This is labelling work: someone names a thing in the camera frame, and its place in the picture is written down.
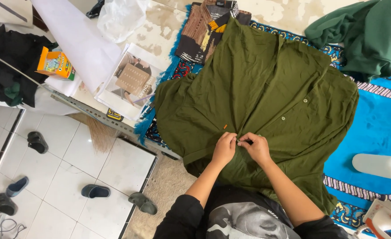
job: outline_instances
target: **blue prayer rug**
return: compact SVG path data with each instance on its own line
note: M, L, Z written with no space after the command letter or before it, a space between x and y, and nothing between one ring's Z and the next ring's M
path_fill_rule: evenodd
M256 21L251 21L250 26L312 46L304 36ZM198 73L202 68L199 64L174 55L178 42L179 38L171 50L172 64L163 80L185 77L189 72ZM327 45L319 50L331 57L336 68L344 66L344 50L341 46ZM331 218L353 230L363 224L363 216L375 198L391 200L391 179L360 173L351 163L352 157L359 153L391 155L391 77L373 79L371 83L358 82L357 85L360 96L354 122L340 146L324 165L324 184L338 199ZM154 115L144 133L146 139L167 147L157 131ZM364 232L373 236L369 230Z

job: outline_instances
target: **shirt sleeve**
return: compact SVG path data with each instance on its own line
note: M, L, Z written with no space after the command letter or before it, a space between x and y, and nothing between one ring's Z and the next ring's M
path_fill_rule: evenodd
M301 239L347 239L349 235L334 223L330 216L305 222L294 228Z
M153 239L194 239L203 214L204 209L198 199L181 195L157 226Z

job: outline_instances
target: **tape measure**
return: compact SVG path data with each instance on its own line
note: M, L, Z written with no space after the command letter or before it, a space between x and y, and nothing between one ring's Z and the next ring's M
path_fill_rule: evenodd
M106 116L107 116L107 118L110 118L112 120L119 121L119 122L121 122L123 120L123 116L121 116L116 111L114 111L110 108L108 108Z

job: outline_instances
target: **black t-shirt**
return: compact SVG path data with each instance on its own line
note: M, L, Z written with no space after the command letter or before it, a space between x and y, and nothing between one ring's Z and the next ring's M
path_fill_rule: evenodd
M329 216L295 228L275 201L234 186L214 187L205 209L190 195L179 196L153 239L346 239Z

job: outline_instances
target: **white plastic bag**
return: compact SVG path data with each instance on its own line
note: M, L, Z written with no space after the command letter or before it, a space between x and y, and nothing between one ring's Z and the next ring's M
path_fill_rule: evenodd
M150 0L105 0L97 27L103 36L122 42L145 21Z

